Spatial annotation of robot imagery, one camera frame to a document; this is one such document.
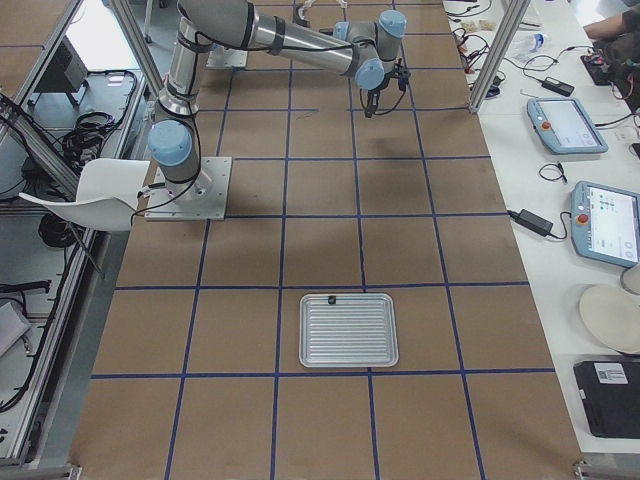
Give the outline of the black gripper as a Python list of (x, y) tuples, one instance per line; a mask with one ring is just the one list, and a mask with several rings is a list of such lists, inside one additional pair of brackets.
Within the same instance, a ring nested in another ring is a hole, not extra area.
[(378, 110), (378, 99), (383, 90), (385, 90), (392, 80), (397, 81), (397, 86), (401, 92), (401, 96), (406, 93), (409, 85), (411, 72), (408, 67), (403, 64), (402, 59), (398, 59), (392, 66), (391, 71), (384, 75), (382, 83), (375, 89), (367, 92), (366, 104), (364, 106), (364, 114), (366, 118), (372, 118)]

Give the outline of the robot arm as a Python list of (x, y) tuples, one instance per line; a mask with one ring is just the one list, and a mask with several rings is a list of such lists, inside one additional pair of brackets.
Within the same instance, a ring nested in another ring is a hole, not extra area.
[(354, 79), (366, 92), (366, 117), (379, 114), (379, 97), (391, 81), (404, 91), (410, 72), (399, 50), (407, 20), (396, 10), (375, 21), (341, 21), (331, 33), (313, 31), (261, 13), (249, 1), (181, 1), (177, 43), (160, 90), (148, 148), (172, 202), (198, 198), (208, 187), (196, 124), (197, 97), (215, 46), (283, 56)]

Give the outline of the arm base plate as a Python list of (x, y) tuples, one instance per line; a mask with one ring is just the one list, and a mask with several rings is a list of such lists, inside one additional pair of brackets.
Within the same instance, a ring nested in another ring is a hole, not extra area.
[(193, 184), (169, 182), (150, 192), (144, 217), (149, 221), (223, 220), (232, 170), (231, 157), (203, 157)]
[(246, 51), (214, 45), (209, 52), (206, 68), (209, 70), (244, 69), (247, 60)]

